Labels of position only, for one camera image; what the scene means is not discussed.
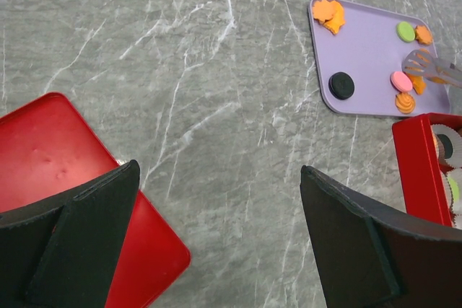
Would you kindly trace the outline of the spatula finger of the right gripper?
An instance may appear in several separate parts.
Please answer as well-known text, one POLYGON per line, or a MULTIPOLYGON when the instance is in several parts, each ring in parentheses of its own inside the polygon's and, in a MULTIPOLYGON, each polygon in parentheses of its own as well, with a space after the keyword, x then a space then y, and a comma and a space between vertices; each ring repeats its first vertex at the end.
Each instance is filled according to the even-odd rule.
POLYGON ((434 83, 461 88, 461 69, 424 50, 411 51, 402 61, 401 69, 404 73, 429 79, 434 83))

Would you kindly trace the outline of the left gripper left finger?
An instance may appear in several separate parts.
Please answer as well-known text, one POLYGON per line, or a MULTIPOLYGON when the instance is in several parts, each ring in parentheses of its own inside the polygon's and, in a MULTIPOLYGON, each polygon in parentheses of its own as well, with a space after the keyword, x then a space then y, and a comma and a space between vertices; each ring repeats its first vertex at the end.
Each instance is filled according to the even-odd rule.
POLYGON ((1 213, 2 307, 104 307, 139 190, 131 160, 1 213))

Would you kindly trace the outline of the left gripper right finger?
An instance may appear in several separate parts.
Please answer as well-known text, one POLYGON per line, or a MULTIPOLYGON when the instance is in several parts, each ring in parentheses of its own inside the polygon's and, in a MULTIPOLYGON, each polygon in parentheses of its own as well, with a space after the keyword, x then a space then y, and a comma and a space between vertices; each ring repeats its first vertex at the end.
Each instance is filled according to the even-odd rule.
POLYGON ((311 166, 300 194, 327 307, 460 307, 461 230, 401 212, 311 166))

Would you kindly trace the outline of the red cookie tin box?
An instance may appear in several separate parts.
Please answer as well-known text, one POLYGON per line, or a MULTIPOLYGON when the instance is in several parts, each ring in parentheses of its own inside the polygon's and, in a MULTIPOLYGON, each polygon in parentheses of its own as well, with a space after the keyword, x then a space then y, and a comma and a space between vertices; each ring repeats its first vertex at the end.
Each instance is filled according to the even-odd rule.
POLYGON ((432 137, 431 125, 461 128, 461 116, 427 113, 392 125, 401 186, 406 212, 412 216, 452 226, 441 178, 448 167, 440 165, 432 137))

